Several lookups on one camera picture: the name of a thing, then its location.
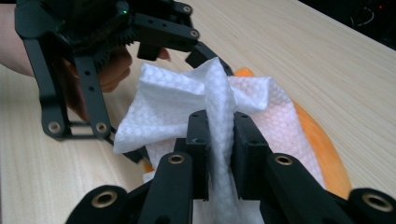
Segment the orange object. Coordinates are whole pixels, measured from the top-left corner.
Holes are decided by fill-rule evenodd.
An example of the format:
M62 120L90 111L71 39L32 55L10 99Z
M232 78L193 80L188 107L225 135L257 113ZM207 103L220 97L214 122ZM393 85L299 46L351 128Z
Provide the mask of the orange object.
M236 77L254 77L253 72L246 67L237 70L234 75ZM352 187L337 150L320 125L301 106L294 101L293 103L305 136L317 157L326 189L346 199ZM153 170L147 163L144 166L147 172Z

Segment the textured white fabric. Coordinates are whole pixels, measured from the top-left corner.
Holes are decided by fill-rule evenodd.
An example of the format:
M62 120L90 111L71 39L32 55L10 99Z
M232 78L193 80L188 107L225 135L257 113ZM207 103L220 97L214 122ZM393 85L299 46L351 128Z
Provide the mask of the textured white fabric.
M175 139L186 137L189 115L202 109L212 144L210 200L194 202L193 223L262 223L258 202L237 199L229 169L235 111L249 114L274 152L296 157L323 186L315 154L287 94L270 77L226 77L217 58L183 74L145 63L114 150L146 146L156 169L161 156L173 151ZM145 181L153 175L145 175Z

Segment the wooden table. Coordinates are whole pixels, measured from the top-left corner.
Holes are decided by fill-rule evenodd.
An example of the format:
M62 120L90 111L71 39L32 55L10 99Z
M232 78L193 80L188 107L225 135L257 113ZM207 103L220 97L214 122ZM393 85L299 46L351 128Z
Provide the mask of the wooden table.
M354 188L396 197L396 52L293 0L183 1L201 40L233 69L271 76L323 127ZM137 46L130 50L135 55ZM159 66L186 71L171 51ZM134 98L140 60L106 94L117 126ZM0 67L3 223L63 223L91 189L142 183L143 169L105 141L57 142L41 128L38 88Z

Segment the dark background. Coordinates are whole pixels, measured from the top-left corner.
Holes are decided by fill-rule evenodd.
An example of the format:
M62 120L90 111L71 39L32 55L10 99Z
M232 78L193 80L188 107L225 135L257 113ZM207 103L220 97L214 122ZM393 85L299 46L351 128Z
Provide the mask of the dark background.
M396 50L396 0L300 0Z

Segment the white cloth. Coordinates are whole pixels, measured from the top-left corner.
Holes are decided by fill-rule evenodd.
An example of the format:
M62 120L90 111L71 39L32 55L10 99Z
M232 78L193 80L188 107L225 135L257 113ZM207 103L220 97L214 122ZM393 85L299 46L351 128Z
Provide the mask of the white cloth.
M293 103L270 77L226 77L218 58L177 74L143 64L137 93L117 131L114 151L146 146L154 169L186 137L188 117L206 110L211 135L209 202L194 202L193 223L263 223L258 202L237 199L229 169L233 113L249 114L274 152L296 157L323 186L315 154ZM145 176L149 180L153 174Z

